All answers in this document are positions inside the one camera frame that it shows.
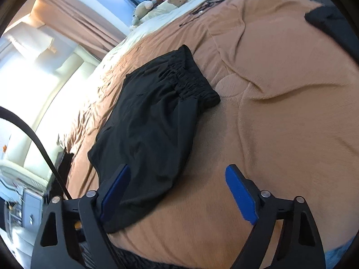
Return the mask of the brown curtain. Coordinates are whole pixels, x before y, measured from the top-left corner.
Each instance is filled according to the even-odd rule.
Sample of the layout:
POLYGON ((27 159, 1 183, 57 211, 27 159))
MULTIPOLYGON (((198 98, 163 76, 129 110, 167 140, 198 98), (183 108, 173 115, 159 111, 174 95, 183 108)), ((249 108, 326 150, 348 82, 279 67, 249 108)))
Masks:
POLYGON ((79 0, 36 0, 31 16, 81 45, 98 59, 126 35, 79 0))

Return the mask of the black pants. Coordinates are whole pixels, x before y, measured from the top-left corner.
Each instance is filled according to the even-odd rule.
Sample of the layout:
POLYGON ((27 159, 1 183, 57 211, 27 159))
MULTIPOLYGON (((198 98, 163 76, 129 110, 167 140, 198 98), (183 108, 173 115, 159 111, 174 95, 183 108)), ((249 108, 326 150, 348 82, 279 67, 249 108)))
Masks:
POLYGON ((125 77, 119 98, 88 152, 100 183, 128 166, 128 187, 105 208, 103 228, 122 230, 149 214, 176 185, 201 115, 220 97, 189 47, 159 56, 125 77))

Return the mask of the black cloth at bed edge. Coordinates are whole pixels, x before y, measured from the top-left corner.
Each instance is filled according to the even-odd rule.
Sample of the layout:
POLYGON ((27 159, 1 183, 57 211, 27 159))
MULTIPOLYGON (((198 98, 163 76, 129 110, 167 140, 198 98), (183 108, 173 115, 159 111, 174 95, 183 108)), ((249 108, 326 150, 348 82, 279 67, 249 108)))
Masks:
MULTIPOLYGON (((63 149, 60 151, 57 155, 56 161, 55 161, 55 167, 57 168, 58 173, 61 176, 62 181, 64 184, 67 183, 69 171, 71 168, 72 158, 74 154, 68 153, 66 149, 63 149)), ((49 196, 50 198, 54 196, 62 196, 63 191, 60 188, 60 185, 58 184, 58 181, 55 179, 55 177, 51 178, 52 182, 49 189, 49 196)))

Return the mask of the black garment on bed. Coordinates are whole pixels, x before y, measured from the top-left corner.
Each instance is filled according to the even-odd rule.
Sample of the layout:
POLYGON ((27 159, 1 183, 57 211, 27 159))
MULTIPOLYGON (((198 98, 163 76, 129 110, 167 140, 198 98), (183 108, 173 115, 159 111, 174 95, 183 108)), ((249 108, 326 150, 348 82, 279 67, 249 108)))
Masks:
POLYGON ((320 6, 304 15, 305 20, 334 39, 347 52, 358 53, 358 37, 335 6, 320 6))

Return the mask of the brown bed blanket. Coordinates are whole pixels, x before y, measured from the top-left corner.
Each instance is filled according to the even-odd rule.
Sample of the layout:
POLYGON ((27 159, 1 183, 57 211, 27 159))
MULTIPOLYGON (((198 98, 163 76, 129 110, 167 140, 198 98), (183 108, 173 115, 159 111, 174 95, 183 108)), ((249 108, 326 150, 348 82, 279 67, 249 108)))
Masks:
POLYGON ((230 164, 276 197, 304 197, 330 251, 358 231, 358 64, 304 15, 309 0, 225 0, 190 12, 100 63, 75 92, 60 141, 74 154, 67 187, 98 186, 87 153, 125 76, 187 45, 221 101, 200 118, 179 184, 140 222, 110 235, 143 258, 229 268, 251 230, 225 181, 230 164))

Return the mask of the white bed sheet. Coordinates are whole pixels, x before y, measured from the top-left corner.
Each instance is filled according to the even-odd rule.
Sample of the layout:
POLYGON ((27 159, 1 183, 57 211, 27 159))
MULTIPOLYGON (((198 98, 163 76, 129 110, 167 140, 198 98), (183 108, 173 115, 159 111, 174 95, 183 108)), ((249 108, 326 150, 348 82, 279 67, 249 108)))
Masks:
POLYGON ((206 0, 188 0, 182 6, 174 6, 167 1, 140 20, 140 25, 132 30, 128 36, 113 48, 102 60, 102 64, 116 63, 121 56, 129 51, 138 41, 152 32, 176 20, 183 14, 190 12, 206 0))

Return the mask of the white bedside cabinet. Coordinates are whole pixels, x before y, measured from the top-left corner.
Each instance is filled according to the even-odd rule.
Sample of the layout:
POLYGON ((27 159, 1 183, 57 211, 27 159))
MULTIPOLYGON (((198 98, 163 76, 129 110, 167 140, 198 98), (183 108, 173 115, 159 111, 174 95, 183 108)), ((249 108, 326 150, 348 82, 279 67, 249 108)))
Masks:
POLYGON ((5 203, 5 232, 15 246, 33 246, 41 225, 43 196, 28 188, 18 196, 18 201, 5 203))

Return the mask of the teddy bear plush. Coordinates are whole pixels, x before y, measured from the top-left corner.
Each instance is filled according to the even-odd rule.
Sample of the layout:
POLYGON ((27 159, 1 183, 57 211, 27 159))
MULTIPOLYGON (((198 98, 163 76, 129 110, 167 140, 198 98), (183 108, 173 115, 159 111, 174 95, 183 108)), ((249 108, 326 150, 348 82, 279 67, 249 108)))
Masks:
POLYGON ((132 26, 137 26, 139 21, 146 16, 157 4, 156 0, 145 0, 138 4, 132 16, 132 26))

